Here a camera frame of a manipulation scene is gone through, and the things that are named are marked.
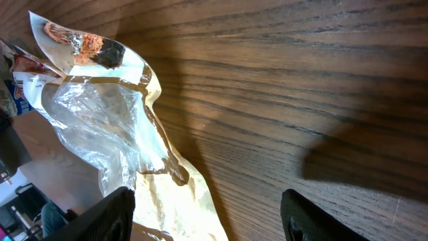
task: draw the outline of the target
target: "wooden table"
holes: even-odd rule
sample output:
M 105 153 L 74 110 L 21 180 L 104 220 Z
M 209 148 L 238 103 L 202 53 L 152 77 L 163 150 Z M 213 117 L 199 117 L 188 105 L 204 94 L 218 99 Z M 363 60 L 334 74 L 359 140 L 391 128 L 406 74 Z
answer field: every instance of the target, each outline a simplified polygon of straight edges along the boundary
M 370 240 L 428 240 L 428 1 L 0 4 L 9 39 L 31 34 L 31 10 L 117 39 L 153 67 L 155 112 L 205 176 L 230 240 L 284 240 L 288 188 Z M 30 115 L 43 128 L 29 131 Z M 31 113 L 15 129 L 39 163 L 60 157 L 67 171 L 52 178 L 81 184 L 65 181 L 72 194 L 57 199 L 85 210 L 100 199 L 96 170 L 45 124 Z

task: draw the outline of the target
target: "crumpled packaging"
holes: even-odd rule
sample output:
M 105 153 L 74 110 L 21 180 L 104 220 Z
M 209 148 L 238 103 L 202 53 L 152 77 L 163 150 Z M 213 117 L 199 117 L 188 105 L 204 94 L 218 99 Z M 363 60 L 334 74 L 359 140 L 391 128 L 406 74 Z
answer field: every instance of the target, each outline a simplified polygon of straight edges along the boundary
M 112 39 L 34 13 L 30 21 L 51 64 L 20 53 L 40 66 L 14 79 L 61 143 L 99 170 L 103 195 L 133 189 L 134 227 L 151 240 L 227 240 L 204 178 L 153 112 L 161 86 L 150 66 Z

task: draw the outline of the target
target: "printed food image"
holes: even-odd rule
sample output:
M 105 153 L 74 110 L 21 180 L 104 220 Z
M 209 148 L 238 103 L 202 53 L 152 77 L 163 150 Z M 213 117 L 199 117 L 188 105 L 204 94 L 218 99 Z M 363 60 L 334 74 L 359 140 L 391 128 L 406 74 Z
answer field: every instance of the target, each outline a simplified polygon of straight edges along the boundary
M 60 44 L 71 45 L 75 65 L 115 68 L 122 64 L 125 48 L 98 35 L 70 31 L 59 25 L 47 22 L 44 31 Z

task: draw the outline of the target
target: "brown wooden surface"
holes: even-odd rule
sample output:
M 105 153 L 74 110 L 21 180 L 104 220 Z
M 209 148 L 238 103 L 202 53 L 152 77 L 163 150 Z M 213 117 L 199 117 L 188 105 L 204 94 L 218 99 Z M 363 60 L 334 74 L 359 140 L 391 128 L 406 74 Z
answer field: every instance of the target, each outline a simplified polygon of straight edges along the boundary
M 428 240 L 428 1 L 0 4 L 9 39 L 31 34 L 31 10 L 117 39 L 153 67 L 155 112 L 205 176 L 230 240 L 284 240 L 288 188 L 370 240 Z M 39 133 L 32 155 L 90 183 L 68 198 L 98 188 L 51 129 Z

